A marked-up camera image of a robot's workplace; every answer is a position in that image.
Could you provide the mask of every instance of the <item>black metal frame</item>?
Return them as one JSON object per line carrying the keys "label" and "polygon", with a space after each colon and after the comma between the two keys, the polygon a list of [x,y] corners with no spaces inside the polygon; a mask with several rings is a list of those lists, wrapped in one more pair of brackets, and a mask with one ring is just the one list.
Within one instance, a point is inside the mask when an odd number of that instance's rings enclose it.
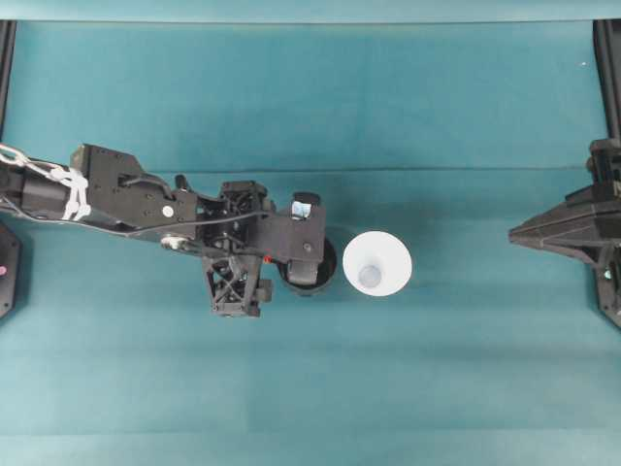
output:
{"label": "black metal frame", "polygon": [[593,22],[593,43],[600,72],[610,138],[621,138],[621,19]]}
{"label": "black metal frame", "polygon": [[0,140],[9,96],[9,80],[16,41],[16,21],[0,21]]}

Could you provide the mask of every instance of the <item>cable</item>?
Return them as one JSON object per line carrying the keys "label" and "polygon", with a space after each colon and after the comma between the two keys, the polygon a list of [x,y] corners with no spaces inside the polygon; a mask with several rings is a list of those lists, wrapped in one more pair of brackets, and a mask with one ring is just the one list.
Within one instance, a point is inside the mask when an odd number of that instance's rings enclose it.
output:
{"label": "cable", "polygon": [[43,160],[32,160],[23,151],[17,148],[12,148],[11,146],[7,146],[6,144],[2,143],[0,143],[0,162],[16,167],[28,168],[33,172],[38,173],[42,177],[47,178],[48,180],[60,183],[59,180],[51,175],[50,170],[45,170],[42,168],[42,166],[46,166],[50,169],[62,170],[62,167],[60,165],[58,165],[57,163],[46,162]]}
{"label": "cable", "polygon": [[251,218],[253,216],[274,216],[274,213],[266,212],[266,211],[258,211],[258,212],[250,212],[247,214],[242,214],[240,216],[228,216],[221,218],[214,218],[211,220],[195,220],[195,221],[180,221],[177,223],[169,223],[165,225],[154,225],[154,226],[146,226],[142,228],[135,228],[129,231],[119,231],[114,230],[112,228],[108,228],[105,226],[97,226],[89,223],[84,223],[81,221],[71,221],[71,220],[53,220],[49,218],[37,218],[28,214],[21,207],[18,207],[11,199],[6,196],[0,197],[2,201],[9,205],[14,211],[16,211],[21,216],[25,216],[29,220],[32,220],[37,223],[55,223],[55,224],[63,224],[63,225],[78,225],[86,229],[101,231],[104,233],[108,233],[111,235],[121,236],[123,238],[132,238],[134,236],[142,235],[144,233],[150,233],[153,231],[165,230],[167,228],[177,228],[180,226],[201,226],[201,225],[218,225],[221,223],[229,223],[231,221],[239,221],[244,220],[245,218]]}

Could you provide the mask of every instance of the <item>teal tablecloth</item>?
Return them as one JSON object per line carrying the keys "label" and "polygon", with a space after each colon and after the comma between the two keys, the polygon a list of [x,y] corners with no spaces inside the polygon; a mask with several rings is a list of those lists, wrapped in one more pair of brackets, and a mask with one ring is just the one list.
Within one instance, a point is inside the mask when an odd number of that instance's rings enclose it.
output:
{"label": "teal tablecloth", "polygon": [[584,266],[507,242],[589,183],[590,34],[22,23],[7,143],[315,190],[339,251],[385,229],[415,271],[385,299],[341,271],[312,299],[277,283],[260,319],[221,319],[198,260],[13,220],[0,465],[616,465],[621,334]]}

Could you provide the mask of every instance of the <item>screw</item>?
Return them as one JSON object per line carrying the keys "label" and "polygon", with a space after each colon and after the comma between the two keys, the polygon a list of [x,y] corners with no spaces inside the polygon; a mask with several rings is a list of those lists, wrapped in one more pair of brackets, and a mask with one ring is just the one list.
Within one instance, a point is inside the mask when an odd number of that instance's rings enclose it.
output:
{"label": "screw", "polygon": [[162,207],[162,216],[164,216],[165,218],[170,218],[174,214],[175,214],[175,209],[173,209],[171,206]]}

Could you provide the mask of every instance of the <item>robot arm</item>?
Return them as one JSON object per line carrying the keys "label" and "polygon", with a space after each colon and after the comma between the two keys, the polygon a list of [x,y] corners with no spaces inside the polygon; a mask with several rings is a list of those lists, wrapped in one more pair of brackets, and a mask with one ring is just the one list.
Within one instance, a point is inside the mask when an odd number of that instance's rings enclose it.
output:
{"label": "robot arm", "polygon": [[509,231],[519,246],[578,259],[595,276],[600,310],[621,327],[621,141],[591,144],[593,183]]}
{"label": "robot arm", "polygon": [[259,316],[272,296],[260,278],[275,263],[285,283],[312,294],[336,270],[319,196],[293,195],[283,210],[259,183],[223,183],[216,197],[175,188],[146,173],[133,155],[82,145],[63,166],[0,145],[0,210],[36,222],[64,223],[159,243],[198,256],[221,316]]}

